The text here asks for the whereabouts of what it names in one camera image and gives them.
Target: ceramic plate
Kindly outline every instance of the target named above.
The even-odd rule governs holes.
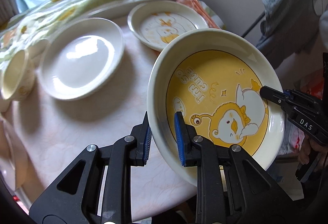
[[[282,90],[266,58],[246,40],[218,29],[187,32],[159,55],[152,70],[147,111],[155,143],[170,167],[196,185],[196,168],[181,166],[174,113],[216,145],[241,145],[267,169],[284,134],[285,115],[263,100],[263,85]]]
[[[66,27],[43,54],[40,83],[54,98],[83,98],[112,75],[123,52],[123,33],[114,22],[80,20]]]
[[[136,6],[128,15],[128,25],[141,42],[157,51],[185,32],[208,27],[196,11],[169,0]]]

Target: clothing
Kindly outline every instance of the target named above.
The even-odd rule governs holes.
[[[316,0],[263,0],[265,20],[256,47],[277,68],[294,52],[310,51],[318,35]]]
[[[324,46],[328,48],[328,5],[326,11],[320,17],[319,30],[322,42]]]

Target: metal screw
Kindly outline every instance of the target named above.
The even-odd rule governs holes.
[[[132,142],[134,140],[134,136],[132,136],[132,135],[125,136],[124,137],[124,140],[126,142]]]
[[[234,152],[239,152],[239,151],[241,150],[241,147],[240,147],[240,145],[233,145],[233,146],[231,147],[231,149],[232,149],[232,151],[234,151]]]
[[[194,141],[199,143],[199,142],[203,141],[203,137],[196,135],[196,136],[194,136]]]
[[[87,151],[92,152],[92,151],[95,151],[96,148],[97,148],[97,147],[96,147],[95,145],[88,145],[88,146],[87,146]]]

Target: cartoon duck illustration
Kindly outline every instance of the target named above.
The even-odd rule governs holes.
[[[164,43],[170,43],[173,39],[179,36],[179,32],[176,28],[170,26],[161,26],[156,29],[160,35],[161,40]]]
[[[168,26],[186,32],[186,29],[171,15],[171,12],[165,12],[164,16],[156,17],[155,22],[160,26]]]
[[[198,126],[203,117],[210,118],[209,137],[217,145],[243,145],[247,136],[257,133],[265,116],[265,105],[258,94],[260,86],[251,79],[251,89],[237,85],[236,102],[220,105],[213,115],[194,114],[191,124]]]

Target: floral blanket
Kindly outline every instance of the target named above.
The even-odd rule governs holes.
[[[109,3],[136,1],[143,0],[47,0],[22,12],[0,27],[0,69],[18,50],[48,38],[75,18]]]

